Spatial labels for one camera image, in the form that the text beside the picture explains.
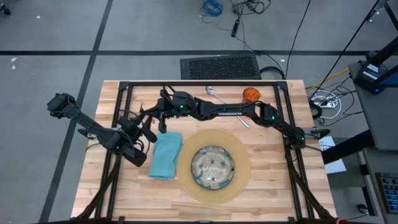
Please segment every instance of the blue cable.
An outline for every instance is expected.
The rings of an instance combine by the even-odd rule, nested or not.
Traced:
[[[218,3],[216,0],[205,0],[201,12],[205,13],[203,16],[219,16],[223,13],[224,5]]]

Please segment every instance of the cloth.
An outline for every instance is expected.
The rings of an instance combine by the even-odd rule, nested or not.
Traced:
[[[182,135],[180,133],[169,132],[157,135],[152,163],[148,172],[149,177],[160,180],[174,178],[181,143]]]

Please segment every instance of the butcher block tabletop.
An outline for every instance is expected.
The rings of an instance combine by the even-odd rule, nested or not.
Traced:
[[[295,124],[301,128],[313,127],[314,123],[303,81],[288,80],[286,82]],[[95,120],[104,127],[111,127],[118,86],[119,81],[104,81],[103,83]],[[213,85],[215,93],[228,103],[241,103],[242,92],[247,87],[249,85]],[[259,90],[261,101],[276,107],[272,86],[254,87]],[[159,90],[161,88],[161,86],[154,85],[134,86],[130,110],[138,113],[141,104],[144,109],[153,107],[160,97]],[[204,86],[174,86],[174,89],[186,91],[192,96],[206,101],[220,103],[217,98],[207,94]],[[283,92],[280,91],[280,94],[285,119],[288,120]],[[121,109],[125,102],[126,94],[122,97]],[[142,167],[136,167],[124,158],[122,159],[113,220],[117,220],[120,216],[124,216],[126,220],[147,221],[287,221],[287,217],[295,217],[281,133],[274,128],[258,126],[250,118],[242,117],[242,119],[251,126],[250,129],[247,129],[236,117],[217,117],[211,121],[197,121],[186,117],[166,121],[167,131],[181,133],[183,142],[198,131],[206,129],[225,129],[240,139],[251,160],[251,173],[246,188],[239,196],[228,203],[206,204],[189,196],[177,177],[170,180],[157,180],[148,177],[153,152],[153,144],[151,144],[148,158]],[[154,133],[158,133],[157,128],[158,121],[152,124],[151,129]],[[147,140],[144,137],[141,140],[147,146]],[[95,143],[97,141],[90,141],[89,145]],[[315,139],[307,138],[307,145],[319,147]],[[72,217],[84,210],[99,189],[105,155],[106,150],[101,145],[95,145],[87,150]],[[305,148],[302,149],[302,155],[310,190],[331,215],[336,216],[321,153]],[[303,215],[306,217],[305,200],[300,188],[299,196]],[[108,200],[109,191],[104,197],[103,217],[106,215]]]

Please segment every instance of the spoon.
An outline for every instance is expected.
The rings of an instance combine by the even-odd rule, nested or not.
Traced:
[[[214,91],[214,89],[211,86],[206,86],[206,91],[208,94],[215,96],[217,99],[219,99],[222,104],[227,104],[226,101],[222,100],[220,97],[218,97]],[[242,120],[242,118],[240,118],[239,116],[236,116],[242,123],[243,125],[245,125],[245,127],[250,128],[250,125],[247,124],[247,122],[245,122],[244,120]]]

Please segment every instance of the black metal frame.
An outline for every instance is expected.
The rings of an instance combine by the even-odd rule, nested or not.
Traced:
[[[274,88],[277,110],[281,114],[282,119],[284,119],[284,112],[282,109],[282,102],[280,99],[280,91],[279,90],[282,90],[284,93],[284,96],[285,96],[285,103],[286,103],[286,107],[287,107],[287,114],[289,116],[289,122],[292,126],[295,126],[292,104],[290,102],[290,97],[289,97],[289,90],[287,87],[287,83],[285,81],[276,81],[276,82],[249,81],[249,82],[245,82],[245,81],[238,80],[238,81],[230,81],[230,82],[214,82],[214,81],[203,80],[203,81],[197,81],[197,82],[190,82],[190,81],[120,82],[119,88],[118,88],[118,96],[116,98],[116,105],[115,105],[115,109],[114,109],[114,116],[113,116],[113,120],[112,120],[112,128],[116,127],[116,121],[119,117],[119,110],[121,110],[120,106],[121,106],[121,100],[122,100],[122,95],[123,95],[124,90],[127,90],[127,96],[126,96],[126,104],[125,104],[125,107],[123,110],[124,110],[124,116],[127,116],[128,111],[130,109],[132,89],[134,88],[134,86],[163,86],[163,85],[171,85],[171,86],[206,86],[206,85],[211,85],[211,86],[242,86],[242,85],[272,86]],[[286,144],[284,144],[284,147],[285,147],[285,153],[290,154],[290,147],[288,147],[288,145],[286,145]],[[307,176],[305,174],[303,157],[302,157],[302,153],[301,153],[300,149],[296,149],[296,155],[297,155],[299,174],[300,174],[302,180],[304,181],[305,185],[308,186]],[[104,162],[104,167],[103,167],[102,178],[101,178],[101,185],[103,185],[105,183],[107,176],[109,174],[111,158],[112,158],[111,153],[109,151],[107,151],[106,157],[105,157],[105,162]],[[108,202],[107,212],[106,212],[106,216],[105,216],[105,218],[108,218],[108,219],[112,219],[112,215],[113,215],[114,201],[116,198],[116,189],[118,186],[118,175],[119,175],[120,163],[121,163],[121,157],[117,157],[117,159],[115,161],[115,167],[117,168],[116,176],[112,181],[111,192],[109,195],[109,202]],[[292,196],[293,196],[296,217],[297,217],[297,219],[303,218],[302,210],[301,210],[301,206],[300,206],[299,193],[297,190],[297,184],[294,181],[294,179],[291,177],[291,170],[288,169],[288,171],[289,171],[289,176],[290,176],[290,185],[291,185],[291,189],[292,189]],[[312,205],[308,201],[307,198],[305,198],[305,203],[306,203],[307,210],[308,210],[308,217],[315,218]],[[103,207],[103,199],[101,199],[99,201],[99,203],[96,207],[95,218],[101,218],[102,207]],[[290,223],[291,221],[292,220],[290,219],[289,222],[262,222],[262,223],[282,224],[282,223]],[[245,222],[228,222],[228,223],[245,223]]]

